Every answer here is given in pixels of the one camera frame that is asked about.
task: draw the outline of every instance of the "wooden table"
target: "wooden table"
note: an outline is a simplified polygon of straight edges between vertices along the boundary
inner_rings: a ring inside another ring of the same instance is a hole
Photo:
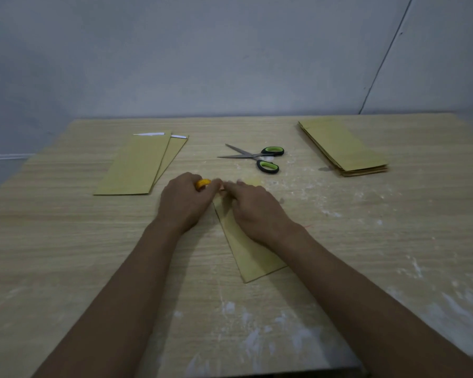
[[[0,376],[27,377],[82,314],[184,171],[259,178],[297,222],[473,355],[473,132],[450,114],[347,116],[390,171],[340,177],[299,117],[77,120],[0,187]],[[131,133],[189,141],[149,196],[92,196]],[[281,145],[277,175],[218,159]],[[243,284],[213,208],[173,256],[140,377],[243,375],[358,363],[285,268]]]

